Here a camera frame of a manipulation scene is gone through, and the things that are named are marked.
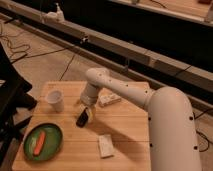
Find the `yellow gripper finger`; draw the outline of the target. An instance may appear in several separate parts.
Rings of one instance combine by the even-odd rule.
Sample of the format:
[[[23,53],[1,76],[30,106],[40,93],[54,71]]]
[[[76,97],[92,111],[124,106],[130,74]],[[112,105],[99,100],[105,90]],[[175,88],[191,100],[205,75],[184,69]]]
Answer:
[[[88,122],[92,123],[94,118],[95,118],[96,108],[95,107],[89,107],[87,109],[87,114],[88,114]]]
[[[82,114],[82,112],[84,111],[85,106],[83,104],[80,104],[78,106],[78,116],[80,116]]]

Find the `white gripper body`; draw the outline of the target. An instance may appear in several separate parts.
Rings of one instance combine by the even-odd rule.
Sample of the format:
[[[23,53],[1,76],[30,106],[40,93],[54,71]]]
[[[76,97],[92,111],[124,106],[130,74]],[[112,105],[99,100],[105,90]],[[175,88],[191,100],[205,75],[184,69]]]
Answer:
[[[81,93],[80,100],[86,106],[93,106],[96,104],[100,89],[90,83],[87,83],[83,92]]]

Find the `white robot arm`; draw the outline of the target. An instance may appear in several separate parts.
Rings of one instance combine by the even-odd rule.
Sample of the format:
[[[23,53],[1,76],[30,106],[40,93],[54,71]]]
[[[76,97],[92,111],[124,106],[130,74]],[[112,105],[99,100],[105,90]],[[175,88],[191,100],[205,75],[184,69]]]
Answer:
[[[148,113],[151,171],[202,171],[192,105],[175,87],[139,88],[110,76],[106,68],[86,71],[80,99],[93,106],[107,88]]]

